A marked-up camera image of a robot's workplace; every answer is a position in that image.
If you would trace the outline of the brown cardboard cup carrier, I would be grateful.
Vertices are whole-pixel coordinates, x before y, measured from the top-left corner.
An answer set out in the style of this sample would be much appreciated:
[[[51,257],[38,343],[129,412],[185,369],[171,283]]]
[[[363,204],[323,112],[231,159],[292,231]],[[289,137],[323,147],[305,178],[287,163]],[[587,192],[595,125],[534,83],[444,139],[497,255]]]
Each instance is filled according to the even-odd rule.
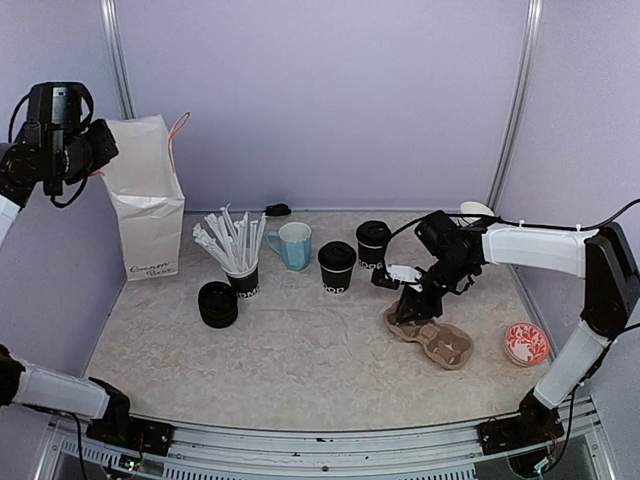
[[[459,370],[466,365],[474,352],[474,342],[466,332],[455,325],[433,320],[400,323],[395,312],[397,306],[394,302],[383,316],[392,334],[404,342],[419,344],[424,354],[445,370]]]

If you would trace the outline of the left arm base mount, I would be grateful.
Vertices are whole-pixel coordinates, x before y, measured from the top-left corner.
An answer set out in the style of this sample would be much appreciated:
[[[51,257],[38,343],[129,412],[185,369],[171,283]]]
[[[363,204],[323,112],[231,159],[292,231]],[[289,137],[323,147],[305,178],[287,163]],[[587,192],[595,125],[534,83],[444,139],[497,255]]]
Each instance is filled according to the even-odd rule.
[[[109,402],[101,419],[91,420],[86,436],[105,444],[166,457],[174,436],[171,424],[130,415],[131,402],[119,389],[105,381],[90,377],[102,387]]]

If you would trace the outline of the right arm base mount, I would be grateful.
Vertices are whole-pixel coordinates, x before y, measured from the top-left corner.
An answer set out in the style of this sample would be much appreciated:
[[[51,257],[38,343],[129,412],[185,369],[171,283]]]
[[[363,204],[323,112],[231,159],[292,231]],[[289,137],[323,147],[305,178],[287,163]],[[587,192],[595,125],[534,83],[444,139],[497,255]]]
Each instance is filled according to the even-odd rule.
[[[534,396],[534,390],[525,395],[514,415],[487,420],[476,430],[484,455],[536,445],[565,434],[558,408],[547,408]]]

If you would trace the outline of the black plastic cup lid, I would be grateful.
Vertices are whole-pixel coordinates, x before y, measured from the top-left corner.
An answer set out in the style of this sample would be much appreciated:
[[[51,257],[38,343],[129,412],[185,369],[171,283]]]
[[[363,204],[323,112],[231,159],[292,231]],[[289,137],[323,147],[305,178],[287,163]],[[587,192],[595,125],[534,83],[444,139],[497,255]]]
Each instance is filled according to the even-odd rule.
[[[389,226],[381,220],[368,220],[356,229],[356,239],[368,247],[380,247],[391,236]]]

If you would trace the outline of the black paper coffee cup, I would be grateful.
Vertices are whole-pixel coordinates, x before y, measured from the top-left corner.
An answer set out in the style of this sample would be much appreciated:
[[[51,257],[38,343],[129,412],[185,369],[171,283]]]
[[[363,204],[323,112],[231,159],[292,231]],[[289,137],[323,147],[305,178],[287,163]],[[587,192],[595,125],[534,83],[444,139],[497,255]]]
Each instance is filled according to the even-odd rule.
[[[369,245],[358,242],[358,264],[366,270],[378,270],[385,265],[383,245]]]

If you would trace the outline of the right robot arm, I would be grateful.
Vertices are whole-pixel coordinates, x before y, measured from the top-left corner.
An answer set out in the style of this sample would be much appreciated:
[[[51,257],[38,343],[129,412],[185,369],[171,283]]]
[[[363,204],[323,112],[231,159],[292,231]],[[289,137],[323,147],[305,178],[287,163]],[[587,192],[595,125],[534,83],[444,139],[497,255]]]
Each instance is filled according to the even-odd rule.
[[[614,219],[590,227],[537,225],[442,210],[408,225],[436,261],[428,269],[384,266],[384,279],[404,288],[397,308],[404,323],[439,317],[443,297],[464,293],[489,264],[583,279],[578,326],[511,423],[518,442],[535,442],[549,429],[558,406],[599,368],[616,339],[633,328],[629,319],[639,301],[639,268],[622,227]]]

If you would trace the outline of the white paper bag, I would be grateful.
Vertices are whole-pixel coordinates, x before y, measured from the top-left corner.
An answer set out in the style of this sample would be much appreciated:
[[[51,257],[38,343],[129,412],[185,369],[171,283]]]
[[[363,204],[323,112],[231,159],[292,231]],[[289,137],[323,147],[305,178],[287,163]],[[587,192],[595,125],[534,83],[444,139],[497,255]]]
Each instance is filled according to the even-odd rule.
[[[99,177],[116,212],[129,281],[178,273],[185,197],[173,140],[189,118],[183,113],[172,127],[160,115],[107,122],[119,154]]]

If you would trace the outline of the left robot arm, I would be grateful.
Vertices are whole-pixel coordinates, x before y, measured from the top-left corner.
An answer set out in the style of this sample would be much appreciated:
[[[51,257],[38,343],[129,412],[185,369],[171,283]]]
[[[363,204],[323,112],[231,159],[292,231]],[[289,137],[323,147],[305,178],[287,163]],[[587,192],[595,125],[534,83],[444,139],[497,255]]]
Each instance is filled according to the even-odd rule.
[[[33,190],[58,209],[65,186],[84,190],[89,177],[115,158],[119,150],[111,130],[94,114],[94,100],[79,82],[34,85],[18,103],[27,109],[20,128],[11,127],[1,145],[1,234],[8,235]],[[83,379],[15,358],[1,350],[1,403],[36,411],[85,418],[121,445],[140,434],[130,401],[98,379]]]

